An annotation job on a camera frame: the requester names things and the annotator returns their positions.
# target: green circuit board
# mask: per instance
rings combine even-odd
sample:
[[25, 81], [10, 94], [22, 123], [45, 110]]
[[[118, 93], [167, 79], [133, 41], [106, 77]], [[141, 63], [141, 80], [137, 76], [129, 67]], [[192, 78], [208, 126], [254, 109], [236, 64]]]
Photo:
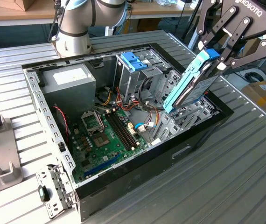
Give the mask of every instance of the green circuit board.
[[[115, 113], [123, 126], [129, 130], [127, 124], [130, 121], [126, 114], [122, 110], [118, 110]], [[138, 134], [130, 134], [135, 142], [138, 142], [139, 144], [134, 150], [126, 149], [116, 131], [107, 121], [106, 116], [107, 115], [104, 114], [100, 115], [105, 127], [102, 133], [98, 132], [89, 136], [81, 120], [79, 120], [73, 127], [70, 127], [72, 141], [70, 145], [72, 147], [72, 157], [76, 164], [73, 176], [76, 183], [82, 182], [84, 179], [87, 179], [148, 148], [146, 141], [142, 137]], [[99, 167], [101, 167], [100, 170], [96, 170], [91, 174], [89, 173], [92, 169], [99, 169]]]

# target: motherboard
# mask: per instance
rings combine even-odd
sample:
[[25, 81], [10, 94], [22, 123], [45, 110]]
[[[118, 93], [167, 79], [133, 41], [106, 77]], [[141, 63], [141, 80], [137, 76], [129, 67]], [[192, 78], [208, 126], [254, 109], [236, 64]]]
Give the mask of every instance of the motherboard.
[[76, 183], [139, 154], [149, 145], [134, 131], [125, 112], [87, 112], [70, 127]]

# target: metal bracket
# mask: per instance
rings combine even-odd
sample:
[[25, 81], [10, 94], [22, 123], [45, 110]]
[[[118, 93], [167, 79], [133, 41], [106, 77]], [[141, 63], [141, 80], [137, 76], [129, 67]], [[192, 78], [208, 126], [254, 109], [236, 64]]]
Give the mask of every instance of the metal bracket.
[[51, 219], [76, 203], [76, 197], [67, 173], [61, 165], [50, 166], [36, 173], [41, 201]]

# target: yellow wire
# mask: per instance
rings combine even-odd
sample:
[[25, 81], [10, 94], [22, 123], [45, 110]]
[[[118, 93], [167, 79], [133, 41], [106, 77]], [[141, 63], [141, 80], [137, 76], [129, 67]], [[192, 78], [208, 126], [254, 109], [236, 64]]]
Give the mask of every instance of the yellow wire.
[[108, 98], [107, 98], [106, 102], [103, 103], [102, 105], [106, 106], [109, 103], [109, 101], [110, 101], [110, 94], [111, 94], [111, 91], [109, 91]]

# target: red wire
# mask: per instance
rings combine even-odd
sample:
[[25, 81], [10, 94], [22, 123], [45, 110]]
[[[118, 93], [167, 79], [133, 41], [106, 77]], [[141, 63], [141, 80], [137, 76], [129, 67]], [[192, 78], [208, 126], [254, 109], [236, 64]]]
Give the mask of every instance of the red wire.
[[122, 101], [121, 101], [121, 98], [120, 98], [120, 92], [119, 92], [119, 88], [116, 87], [116, 91], [118, 92], [118, 96], [116, 98], [116, 101], [120, 101], [120, 103], [117, 103], [117, 105], [124, 111], [129, 111], [131, 110], [133, 107], [137, 106], [139, 104], [139, 102], [137, 100], [134, 100], [132, 101], [134, 104], [133, 105], [127, 105], [126, 107], [123, 107], [122, 105]]
[[64, 113], [62, 112], [62, 110], [61, 109], [59, 109], [57, 106], [53, 106], [55, 109], [57, 109], [60, 113], [61, 113], [61, 115], [62, 115], [62, 117], [63, 117], [63, 120], [64, 120], [64, 124], [65, 124], [65, 126], [66, 126], [66, 135], [67, 135], [67, 142], [69, 141], [69, 133], [68, 133], [68, 124], [67, 124], [67, 120], [66, 120], [66, 117], [65, 117], [65, 115], [64, 115]]

